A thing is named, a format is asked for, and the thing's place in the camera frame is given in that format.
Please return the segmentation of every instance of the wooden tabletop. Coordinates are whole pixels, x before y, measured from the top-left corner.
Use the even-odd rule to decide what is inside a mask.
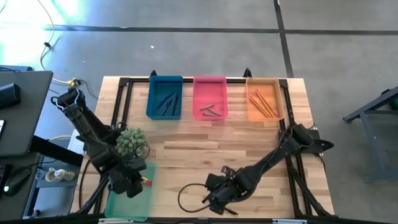
[[[104,124],[110,124],[120,77],[104,77],[95,115]],[[304,80],[287,79],[295,121],[306,127],[313,125]],[[180,121],[153,121],[146,116],[149,84],[135,83],[132,89],[127,125],[143,129],[151,147],[149,160],[157,165],[157,180],[150,217],[216,217],[208,209],[198,213],[186,213],[178,207],[178,191],[189,183],[205,183],[209,173],[221,174],[227,165],[238,169],[257,162],[277,144],[279,123],[253,123],[246,114],[244,84],[228,84],[228,117],[225,121],[195,121],[192,115],[192,84],[183,85],[182,117]],[[126,90],[121,100],[121,120]],[[303,154],[303,164],[308,188],[326,211],[333,213],[325,171],[319,158]],[[87,157],[80,171],[83,172]],[[100,176],[91,165],[82,187],[83,203],[98,185]],[[78,210],[77,186],[72,210]],[[204,187],[187,188],[182,194],[182,204],[193,210],[203,206],[208,194]],[[301,191],[298,190],[300,208],[304,211]],[[108,193],[103,197],[102,211]],[[265,173],[256,191],[249,199],[231,203],[228,208],[239,213],[238,218],[292,218],[292,198],[286,163],[280,162]],[[229,213],[225,218],[236,217]]]

